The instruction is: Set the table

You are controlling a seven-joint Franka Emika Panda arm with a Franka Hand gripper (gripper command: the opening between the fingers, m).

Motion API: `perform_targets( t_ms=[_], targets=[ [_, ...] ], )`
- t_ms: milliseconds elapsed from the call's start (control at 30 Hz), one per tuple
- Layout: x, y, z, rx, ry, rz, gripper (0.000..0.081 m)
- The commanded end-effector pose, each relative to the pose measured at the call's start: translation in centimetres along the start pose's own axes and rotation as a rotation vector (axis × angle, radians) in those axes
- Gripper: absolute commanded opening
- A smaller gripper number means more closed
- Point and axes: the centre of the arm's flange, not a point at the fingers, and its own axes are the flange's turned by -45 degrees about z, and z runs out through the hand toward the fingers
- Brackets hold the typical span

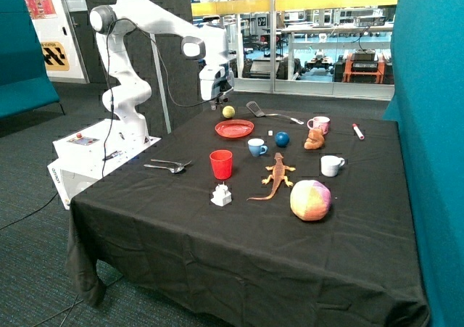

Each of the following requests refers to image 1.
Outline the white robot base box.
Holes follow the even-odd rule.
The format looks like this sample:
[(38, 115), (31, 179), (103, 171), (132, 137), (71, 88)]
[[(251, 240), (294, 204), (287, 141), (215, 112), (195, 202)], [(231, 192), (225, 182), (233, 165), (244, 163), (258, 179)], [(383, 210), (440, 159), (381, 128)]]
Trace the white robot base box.
[(74, 196), (160, 140), (150, 136), (139, 144), (123, 128), (119, 120), (104, 119), (53, 142), (57, 159), (48, 170), (65, 209)]

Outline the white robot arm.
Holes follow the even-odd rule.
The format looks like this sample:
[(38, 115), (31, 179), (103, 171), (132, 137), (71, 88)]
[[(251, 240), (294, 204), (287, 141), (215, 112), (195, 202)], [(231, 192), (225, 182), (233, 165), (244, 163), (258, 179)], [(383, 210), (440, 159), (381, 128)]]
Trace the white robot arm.
[(112, 5), (95, 7), (90, 23), (107, 74), (119, 81), (103, 96), (105, 107), (123, 124), (123, 138), (133, 145), (149, 141), (146, 119), (136, 106), (152, 95), (151, 86), (133, 69), (124, 37), (139, 29), (148, 34), (168, 34), (182, 38), (185, 58), (204, 60), (199, 73), (202, 99), (215, 106), (234, 87), (234, 72), (228, 58), (228, 37), (221, 25), (207, 23), (197, 27), (168, 12), (150, 0), (117, 0)]

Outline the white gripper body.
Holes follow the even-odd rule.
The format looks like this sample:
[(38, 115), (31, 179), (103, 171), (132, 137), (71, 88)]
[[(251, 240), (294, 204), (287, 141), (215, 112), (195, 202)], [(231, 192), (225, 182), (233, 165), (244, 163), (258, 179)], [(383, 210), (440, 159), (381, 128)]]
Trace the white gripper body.
[(205, 65), (199, 72), (200, 94), (204, 101), (215, 101), (234, 90), (234, 73), (229, 62)]

